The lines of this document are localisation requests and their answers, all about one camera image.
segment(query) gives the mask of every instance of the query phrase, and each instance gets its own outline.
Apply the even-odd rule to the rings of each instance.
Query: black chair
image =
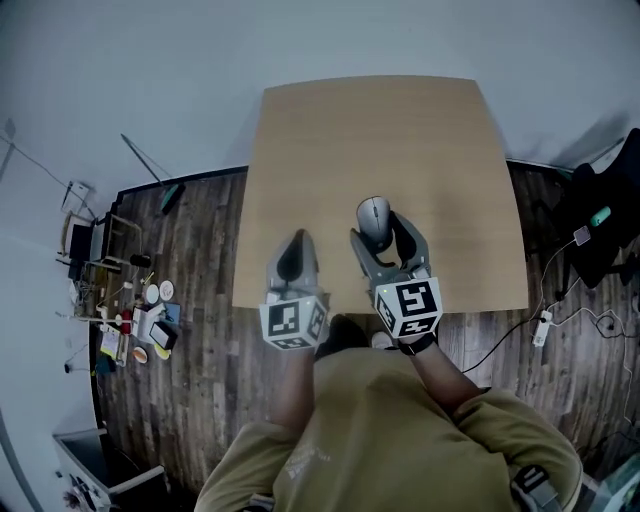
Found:
[[[604,172],[596,174],[591,165],[582,164],[563,188],[562,198],[553,209],[543,201],[533,204],[534,209],[547,214],[558,233],[559,239],[552,245],[567,244],[583,226],[589,228],[591,239],[565,249],[562,290],[556,292],[556,299],[562,300],[567,293],[571,266],[589,288],[595,288],[611,273],[620,274],[623,283],[628,284],[640,270],[638,260],[630,255],[624,265],[613,263],[620,248],[640,235],[640,129],[631,130],[620,153]],[[611,210],[609,217],[592,226],[592,217],[606,207]],[[527,254],[548,247],[529,250]]]

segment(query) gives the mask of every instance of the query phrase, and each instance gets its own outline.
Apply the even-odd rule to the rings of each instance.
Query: dark wood floor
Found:
[[[174,283],[174,301],[182,305],[181,332],[168,361],[150,350],[147,365],[130,358],[125,369],[99,378],[102,415],[116,444],[141,466],[165,466],[172,489],[185,499],[197,494],[239,428],[264,418],[282,368],[280,353],[261,339],[257,311],[231,307],[245,180],[246,174],[240,173],[189,182],[168,216],[159,213],[160,189],[128,194],[118,210],[142,226],[154,281]],[[542,214],[534,216],[531,203],[542,198],[553,204],[560,189],[539,173],[513,171],[512,180],[525,246],[551,241],[553,229]],[[137,248],[135,240],[125,239],[125,244]],[[511,326],[532,315],[540,299],[542,270],[553,252],[544,251],[528,262],[530,310],[443,318],[440,344],[460,368],[475,364]],[[561,263],[559,257],[549,265],[543,284],[547,299],[559,287]],[[130,272],[123,277],[131,277]],[[111,286],[119,286],[119,279]],[[636,289],[636,282],[625,288],[615,276],[595,290],[578,283],[553,310],[554,321],[580,306],[596,313],[613,308],[627,333],[639,332],[639,316],[632,307]],[[126,293],[121,305],[131,300]],[[355,320],[369,332],[380,326],[375,316]],[[601,322],[603,328],[609,324]],[[623,419],[629,385],[622,366],[624,340],[603,339],[586,313],[552,328],[543,349],[531,344],[534,328],[517,329],[469,375],[481,386],[511,389],[534,406],[573,442],[585,470],[602,477],[637,450],[637,443],[620,434],[598,445],[614,432],[637,435]],[[627,365],[635,372],[627,415],[635,419],[640,350],[637,339],[626,343]]]

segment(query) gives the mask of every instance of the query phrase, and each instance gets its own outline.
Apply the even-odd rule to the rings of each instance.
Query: cable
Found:
[[[89,343],[85,343],[82,348],[79,348],[78,350],[76,350],[69,359],[67,359],[64,364],[69,364],[69,362],[71,362],[73,360],[74,357],[76,357],[80,352],[82,352],[85,348],[87,348],[89,346]]]
[[[131,139],[127,138],[127,141],[129,144],[131,144],[135,149],[137,149],[140,153],[142,153],[153,165],[155,165],[158,169],[160,169],[163,173],[165,173],[169,178],[173,178],[173,176],[171,176],[171,174],[169,174],[169,172],[162,167],[158,162],[156,162],[153,158],[151,158],[149,155],[147,155],[144,151],[142,151],[142,149],[140,149],[140,146],[138,146],[135,142],[133,142]]]
[[[511,329],[509,329],[507,331],[507,333],[502,338],[500,338],[500,341],[493,346],[493,348],[487,353],[486,356],[484,356],[480,360],[480,362],[474,364],[471,368],[467,368],[466,370],[463,370],[462,373],[467,373],[467,372],[470,372],[471,370],[475,370],[478,366],[480,366],[482,363],[484,363],[486,361],[487,357],[489,357],[491,354],[493,354],[493,352],[500,346],[500,344],[504,340],[507,339],[509,334],[511,334],[513,331],[515,331],[518,327],[521,327],[521,326],[523,326],[525,324],[528,324],[528,323],[532,322],[533,320],[541,320],[541,317],[539,317],[539,316],[538,317],[531,317],[531,318],[529,318],[529,320],[523,320],[522,322],[519,322],[516,325],[514,325]]]
[[[629,437],[628,435],[626,435],[624,432],[620,431],[620,430],[616,430],[615,432],[604,436],[603,438],[600,439],[600,441],[598,441],[595,446],[592,446],[591,448],[589,448],[586,452],[584,452],[583,457],[586,457],[587,455],[589,455],[592,451],[594,450],[600,450],[602,448],[602,445],[608,440],[611,439],[613,436],[616,435],[620,435],[622,437],[624,437],[627,441],[631,441],[632,443],[637,444],[638,446],[640,446],[640,440],[638,439],[634,439],[633,437]]]
[[[562,300],[567,298],[567,295],[569,295],[569,292],[571,290],[573,290],[573,287],[575,285],[577,285],[580,281],[582,281],[581,277],[577,277],[576,280],[573,282],[573,284],[571,286],[569,286],[569,288],[567,289],[567,292],[564,294],[564,297],[562,298]],[[562,302],[561,300],[557,300],[555,301],[553,304],[551,304],[550,306],[547,306],[546,310],[549,311],[551,308],[554,308],[557,304],[560,304],[560,302]]]
[[[583,307],[583,308],[578,309],[577,311],[574,311],[571,315],[569,315],[567,318],[565,318],[559,324],[556,324],[556,323],[553,323],[553,322],[549,322],[549,323],[554,327],[560,327],[560,326],[566,324],[569,320],[571,320],[574,317],[576,317],[582,311],[586,311],[593,318],[595,318],[596,321],[592,322],[592,323],[593,323],[595,328],[598,330],[598,332],[600,333],[600,335],[604,339],[614,339],[614,338],[619,338],[621,336],[624,337],[624,340],[623,340],[624,352],[622,354],[622,368],[629,374],[629,384],[627,386],[627,395],[626,395],[626,398],[624,400],[624,408],[622,410],[622,416],[625,419],[625,421],[627,421],[631,426],[635,426],[633,424],[633,421],[631,421],[631,419],[627,416],[627,406],[629,405],[629,397],[631,396],[631,385],[633,383],[633,370],[627,366],[627,340],[628,339],[634,339],[634,338],[640,338],[640,335],[639,334],[635,334],[633,336],[628,335],[626,333],[626,331],[624,330],[624,323],[622,322],[620,317],[618,315],[616,315],[615,312],[611,308],[607,309],[606,311],[603,311],[599,315],[596,315],[589,308],[584,308]],[[604,318],[610,318],[612,320],[615,318],[620,323],[620,330],[622,332],[620,332],[618,334],[615,334],[615,335],[606,335],[605,333],[603,333],[602,330],[600,329],[600,325],[599,324]]]
[[[544,302],[544,288],[542,287],[542,284],[544,283],[544,277],[547,275],[547,270],[549,270],[549,264],[554,260],[554,258],[558,254],[560,254],[562,251],[564,251],[567,247],[569,247],[574,242],[575,242],[575,239],[571,240],[570,242],[568,242],[565,245],[563,245],[562,247],[560,247],[560,249],[558,249],[555,253],[553,253],[553,256],[551,256],[551,258],[549,258],[549,261],[547,261],[547,264],[544,267],[544,271],[542,272],[542,278],[540,279],[540,302],[538,302],[538,306],[536,307],[536,310],[533,312],[533,315],[531,315],[531,318],[529,319],[529,321],[533,320],[533,318],[538,314],[538,311],[540,311],[540,307],[542,306],[542,303]],[[529,334],[533,338],[533,333],[531,332],[531,330],[529,330]]]
[[[93,220],[96,220],[96,214],[93,213],[93,211],[91,210],[91,208],[89,208],[89,205],[87,204],[87,202],[80,197],[78,194],[76,194],[73,190],[71,190],[71,188],[69,188],[68,185],[65,185],[62,181],[60,181],[49,169],[47,169],[44,165],[42,165],[40,162],[34,160],[33,158],[31,158],[27,153],[25,153],[23,150],[21,150],[18,146],[15,145],[15,143],[5,139],[2,135],[0,135],[0,140],[6,142],[7,144],[9,144],[10,146],[13,146],[13,148],[20,153],[23,157],[25,157],[27,160],[29,160],[31,163],[37,165],[38,167],[40,167],[40,169],[42,169],[44,172],[46,172],[51,179],[53,179],[56,183],[58,183],[61,187],[64,187],[64,189],[68,192],[70,192],[71,194],[73,194],[74,196],[76,196],[78,199],[80,199],[80,201],[82,201],[82,206],[84,206],[87,211],[91,214],[91,216],[93,217]]]

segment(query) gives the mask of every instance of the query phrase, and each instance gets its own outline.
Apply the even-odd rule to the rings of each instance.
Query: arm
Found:
[[[435,343],[411,357],[411,362],[429,396],[448,415],[452,415],[467,400],[482,394],[478,386],[458,370]]]
[[[516,468],[538,464],[549,473],[563,510],[578,499],[582,465],[571,443],[536,411],[504,390],[491,389],[463,404],[453,421],[491,453]]]
[[[271,494],[313,413],[313,350],[286,353],[270,423],[242,428],[198,497],[196,512],[237,512],[253,494]]]
[[[271,422],[302,434],[313,413],[313,349],[287,354],[280,391],[275,397]]]
[[[565,510],[575,504],[582,466],[571,443],[511,393],[482,391],[433,344],[411,358],[429,395],[461,432],[515,469],[538,464]]]

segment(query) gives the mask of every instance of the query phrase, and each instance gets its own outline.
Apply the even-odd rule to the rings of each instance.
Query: person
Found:
[[[425,340],[403,338],[415,343],[410,356],[373,350],[334,317],[315,357],[286,353],[270,421],[241,429],[196,511],[526,510],[511,483],[531,465],[557,492],[544,510],[571,510],[582,467],[569,441],[512,394],[479,389]],[[392,348],[385,333],[372,341]]]

